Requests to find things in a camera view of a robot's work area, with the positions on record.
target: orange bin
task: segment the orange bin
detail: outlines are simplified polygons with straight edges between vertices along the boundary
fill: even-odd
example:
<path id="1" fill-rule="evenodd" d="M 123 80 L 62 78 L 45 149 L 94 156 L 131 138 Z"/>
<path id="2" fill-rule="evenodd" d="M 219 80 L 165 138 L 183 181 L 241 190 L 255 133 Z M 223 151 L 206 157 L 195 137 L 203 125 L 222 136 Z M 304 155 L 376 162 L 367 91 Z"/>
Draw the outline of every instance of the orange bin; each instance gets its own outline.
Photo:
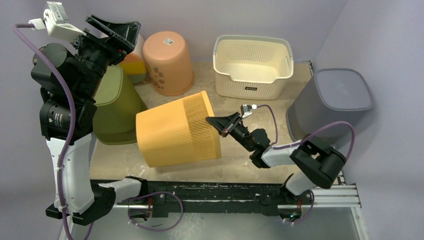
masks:
<path id="1" fill-rule="evenodd" d="M 178 33 L 161 31 L 151 35 L 144 43 L 143 54 L 151 84 L 158 93 L 180 95 L 193 85 L 189 48 Z"/>

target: printed label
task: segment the printed label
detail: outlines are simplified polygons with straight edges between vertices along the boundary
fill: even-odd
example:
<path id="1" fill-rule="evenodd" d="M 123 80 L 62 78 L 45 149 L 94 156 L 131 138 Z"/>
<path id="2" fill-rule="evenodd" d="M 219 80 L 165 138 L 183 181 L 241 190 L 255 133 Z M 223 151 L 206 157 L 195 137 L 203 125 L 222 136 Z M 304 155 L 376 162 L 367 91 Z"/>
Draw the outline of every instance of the printed label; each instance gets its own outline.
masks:
<path id="1" fill-rule="evenodd" d="M 54 114 L 54 125 L 56 127 L 62 128 L 62 116 L 63 114 L 55 113 Z"/>
<path id="2" fill-rule="evenodd" d="M 172 43 L 174 43 L 174 40 L 172 40 L 171 38 L 167 38 L 163 42 L 166 43 L 166 44 L 168 44 L 168 45 L 171 45 Z"/>
<path id="3" fill-rule="evenodd" d="M 244 89 L 245 89 L 245 90 L 251 90 L 251 91 L 256 91 L 256 90 L 258 90 L 258 88 L 257 88 L 257 87 L 251 87 L 251 86 L 247 86 L 247 87 L 245 87 Z"/>

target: white wall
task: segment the white wall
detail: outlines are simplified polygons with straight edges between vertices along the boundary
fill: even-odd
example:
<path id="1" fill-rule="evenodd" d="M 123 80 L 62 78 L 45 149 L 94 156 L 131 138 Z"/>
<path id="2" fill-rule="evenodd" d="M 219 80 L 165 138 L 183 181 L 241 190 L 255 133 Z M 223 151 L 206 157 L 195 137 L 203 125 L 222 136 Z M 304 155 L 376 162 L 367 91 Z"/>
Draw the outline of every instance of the white wall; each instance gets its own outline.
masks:
<path id="1" fill-rule="evenodd" d="M 295 61 L 312 60 L 347 0 L 85 0 L 108 20 L 139 21 L 146 39 L 174 31 L 188 42 L 193 60 L 212 61 L 221 35 L 286 39 Z"/>
<path id="2" fill-rule="evenodd" d="M 46 217 L 53 203 L 53 164 L 41 135 L 40 85 L 30 76 L 34 53 L 15 36 L 12 24 L 43 15 L 45 0 L 5 0 L 0 7 L 0 239 L 57 239 L 61 221 Z M 64 3 L 71 22 L 83 29 L 84 3 Z M 60 42 L 47 32 L 23 29 L 36 46 Z"/>
<path id="3" fill-rule="evenodd" d="M 357 70 L 373 93 L 344 168 L 372 240 L 424 234 L 423 13 L 422 0 L 349 0 L 315 61 Z"/>

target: white laundry basket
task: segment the white laundry basket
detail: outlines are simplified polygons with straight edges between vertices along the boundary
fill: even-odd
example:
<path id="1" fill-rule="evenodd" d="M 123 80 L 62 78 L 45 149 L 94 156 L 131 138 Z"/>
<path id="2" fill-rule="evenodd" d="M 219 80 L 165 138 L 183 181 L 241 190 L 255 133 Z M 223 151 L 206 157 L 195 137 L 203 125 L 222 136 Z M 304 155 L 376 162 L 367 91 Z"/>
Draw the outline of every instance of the white laundry basket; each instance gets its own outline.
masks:
<path id="1" fill-rule="evenodd" d="M 293 54 L 280 38 L 223 35 L 213 49 L 216 92 L 240 99 L 273 100 L 293 75 Z"/>

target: cable tie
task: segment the cable tie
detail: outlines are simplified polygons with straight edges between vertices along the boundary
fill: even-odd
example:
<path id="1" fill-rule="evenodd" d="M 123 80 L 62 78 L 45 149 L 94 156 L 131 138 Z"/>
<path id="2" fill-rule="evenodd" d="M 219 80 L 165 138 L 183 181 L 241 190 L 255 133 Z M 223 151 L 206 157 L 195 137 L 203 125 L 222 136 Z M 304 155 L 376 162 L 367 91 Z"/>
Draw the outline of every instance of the cable tie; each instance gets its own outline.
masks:
<path id="1" fill-rule="evenodd" d="M 65 165 L 62 165 L 61 167 L 55 167 L 54 171 L 59 172 L 59 170 L 62 170 L 65 168 Z"/>
<path id="2" fill-rule="evenodd" d="M 31 19 L 28 22 L 29 24 L 33 24 L 34 27 L 32 27 L 32 30 L 41 30 L 41 29 L 45 29 L 46 25 L 44 23 L 44 21 L 41 18 L 37 18 L 37 19 Z"/>
<path id="3" fill-rule="evenodd" d="M 65 204 L 63 206 L 58 206 L 57 209 L 62 212 L 62 210 L 66 209 L 67 207 L 68 207 L 68 204 Z"/>

